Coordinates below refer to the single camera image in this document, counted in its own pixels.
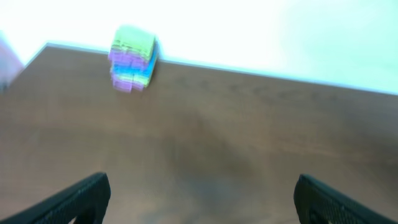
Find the green microfiber cloth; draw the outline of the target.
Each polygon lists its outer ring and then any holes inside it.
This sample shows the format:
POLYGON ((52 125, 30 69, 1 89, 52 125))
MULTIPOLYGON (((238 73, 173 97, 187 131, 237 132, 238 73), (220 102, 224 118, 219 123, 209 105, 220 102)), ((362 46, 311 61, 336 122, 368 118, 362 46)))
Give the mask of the green microfiber cloth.
POLYGON ((120 26, 114 36, 112 46, 131 47, 144 54, 149 54, 154 48, 155 35, 133 26, 120 26))

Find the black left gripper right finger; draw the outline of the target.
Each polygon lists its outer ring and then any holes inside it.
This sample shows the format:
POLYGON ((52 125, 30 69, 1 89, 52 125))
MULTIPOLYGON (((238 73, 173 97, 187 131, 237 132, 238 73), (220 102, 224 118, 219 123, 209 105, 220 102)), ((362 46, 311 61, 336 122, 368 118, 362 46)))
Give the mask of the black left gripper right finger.
POLYGON ((294 204, 301 224, 397 224, 308 174, 298 178, 294 204))

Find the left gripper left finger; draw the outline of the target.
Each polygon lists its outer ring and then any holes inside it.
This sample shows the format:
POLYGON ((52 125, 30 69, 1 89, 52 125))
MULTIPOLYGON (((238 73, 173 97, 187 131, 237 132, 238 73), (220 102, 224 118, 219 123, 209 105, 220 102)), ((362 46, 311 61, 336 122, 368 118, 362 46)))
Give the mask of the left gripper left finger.
POLYGON ((102 224, 111 197, 108 176, 97 172, 1 224, 102 224))

